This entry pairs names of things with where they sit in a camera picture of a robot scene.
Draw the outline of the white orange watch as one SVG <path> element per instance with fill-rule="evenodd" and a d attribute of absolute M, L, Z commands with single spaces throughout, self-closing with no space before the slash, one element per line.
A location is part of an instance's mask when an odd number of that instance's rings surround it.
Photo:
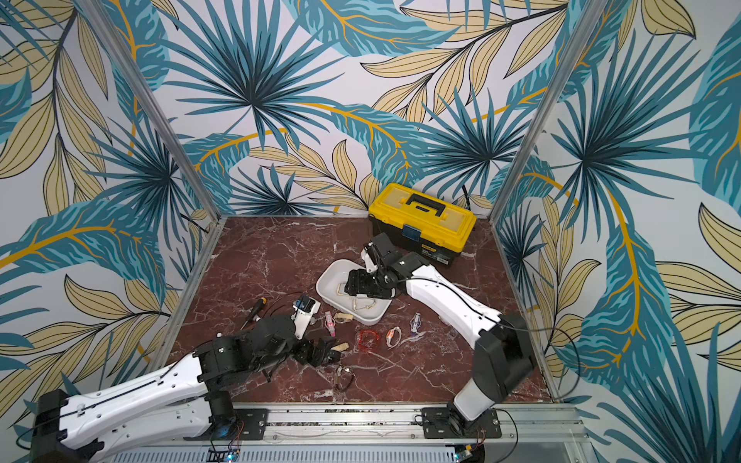
<path fill-rule="evenodd" d="M 399 326 L 395 326 L 394 328 L 390 329 L 386 333 L 385 339 L 386 345 L 389 349 L 396 348 L 403 340 L 403 332 L 401 332 L 401 328 L 399 328 Z"/>

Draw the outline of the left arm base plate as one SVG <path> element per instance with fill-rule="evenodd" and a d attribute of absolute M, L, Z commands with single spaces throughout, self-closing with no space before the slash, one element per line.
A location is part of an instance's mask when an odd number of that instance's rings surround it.
<path fill-rule="evenodd" d="M 264 439 L 269 411 L 265 408 L 237 409 L 208 420 L 206 431 L 195 441 L 261 441 Z"/>

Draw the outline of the beige square-face watch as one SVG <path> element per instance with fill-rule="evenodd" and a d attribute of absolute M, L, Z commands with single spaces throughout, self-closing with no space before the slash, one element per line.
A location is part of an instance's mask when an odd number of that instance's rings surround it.
<path fill-rule="evenodd" d="M 351 310 L 354 313 L 372 310 L 378 305 L 379 302 L 380 300 L 376 298 L 353 296 L 351 298 Z"/>

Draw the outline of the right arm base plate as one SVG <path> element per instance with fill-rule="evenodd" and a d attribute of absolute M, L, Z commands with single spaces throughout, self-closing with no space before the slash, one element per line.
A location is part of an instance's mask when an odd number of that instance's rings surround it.
<path fill-rule="evenodd" d="M 487 409 L 474 421 L 467 421 L 451 407 L 426 407 L 414 419 L 426 439 L 498 439 L 502 437 L 496 412 Z"/>

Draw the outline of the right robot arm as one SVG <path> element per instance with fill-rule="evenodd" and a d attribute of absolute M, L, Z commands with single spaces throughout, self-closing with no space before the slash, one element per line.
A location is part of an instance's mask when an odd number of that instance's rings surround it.
<path fill-rule="evenodd" d="M 345 293 L 385 300 L 403 293 L 457 330 L 474 351 L 471 378 L 452 401 L 452 415 L 465 424 L 503 402 L 536 368 L 522 316 L 482 304 L 414 253 L 349 271 Z"/>

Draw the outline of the purple white watch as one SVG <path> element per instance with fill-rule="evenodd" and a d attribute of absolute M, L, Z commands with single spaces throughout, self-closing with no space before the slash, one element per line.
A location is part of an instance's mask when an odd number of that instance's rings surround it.
<path fill-rule="evenodd" d="M 418 335 L 420 333 L 422 325 L 422 316 L 420 313 L 414 314 L 413 318 L 410 322 L 410 331 L 413 335 Z"/>

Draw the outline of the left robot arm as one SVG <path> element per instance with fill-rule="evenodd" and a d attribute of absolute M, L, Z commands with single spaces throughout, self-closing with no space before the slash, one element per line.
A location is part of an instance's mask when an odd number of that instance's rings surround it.
<path fill-rule="evenodd" d="M 229 393 L 254 373 L 270 377 L 289 359 L 314 368 L 337 363 L 336 339 L 304 339 L 295 316 L 272 316 L 197 346 L 155 372 L 85 395 L 58 389 L 37 403 L 33 462 L 97 462 L 167 439 L 235 440 L 246 428 Z"/>

